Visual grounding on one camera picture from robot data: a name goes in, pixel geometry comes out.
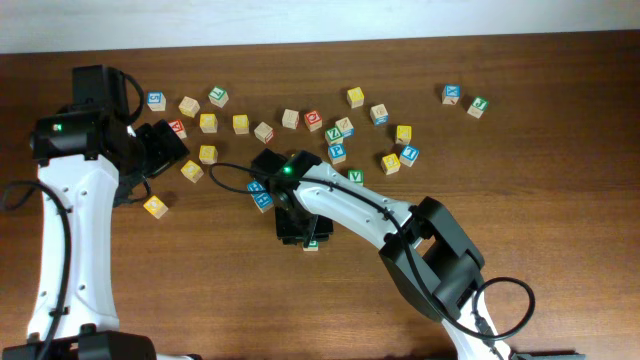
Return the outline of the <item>green R block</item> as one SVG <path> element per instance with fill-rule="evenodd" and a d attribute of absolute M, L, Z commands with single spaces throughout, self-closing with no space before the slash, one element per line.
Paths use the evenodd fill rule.
<path fill-rule="evenodd" d="M 303 247 L 304 251 L 318 251 L 319 243 L 317 241 L 310 241 L 309 244 Z"/>

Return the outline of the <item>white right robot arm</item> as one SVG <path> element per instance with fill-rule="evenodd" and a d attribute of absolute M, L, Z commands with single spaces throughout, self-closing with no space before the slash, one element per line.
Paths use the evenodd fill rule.
<path fill-rule="evenodd" d="M 440 202 L 426 197 L 413 205 L 385 197 L 306 151 L 285 157 L 266 149 L 251 172 L 275 202 L 277 237 L 284 244 L 326 241 L 340 224 L 377 249 L 401 295 L 444 326 L 458 358 L 520 358 L 506 341 L 535 306 L 513 329 L 496 329 L 484 300 L 492 284 L 481 275 L 484 258 Z"/>

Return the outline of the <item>yellow S block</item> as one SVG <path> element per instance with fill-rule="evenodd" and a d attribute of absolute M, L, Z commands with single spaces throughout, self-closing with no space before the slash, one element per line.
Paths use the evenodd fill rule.
<path fill-rule="evenodd" d="M 199 149 L 199 160 L 202 164 L 211 165 L 217 162 L 218 151 L 213 145 L 201 145 Z"/>
<path fill-rule="evenodd" d="M 234 115 L 232 125 L 236 135 L 245 135 L 250 132 L 249 119 L 246 114 Z"/>

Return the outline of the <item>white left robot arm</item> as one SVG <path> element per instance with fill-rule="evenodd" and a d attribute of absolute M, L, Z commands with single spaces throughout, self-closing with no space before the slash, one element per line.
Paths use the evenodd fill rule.
<path fill-rule="evenodd" d="M 1 197 L 25 188 L 42 195 L 43 237 L 38 294 L 25 344 L 5 359 L 159 359 L 152 341 L 119 329 L 111 285 L 114 208 L 136 202 L 147 186 L 189 154 L 165 120 L 134 128 L 142 111 L 129 109 L 135 79 L 105 65 L 72 72 L 73 101 L 42 118 L 30 136 L 34 181 L 13 181 Z"/>

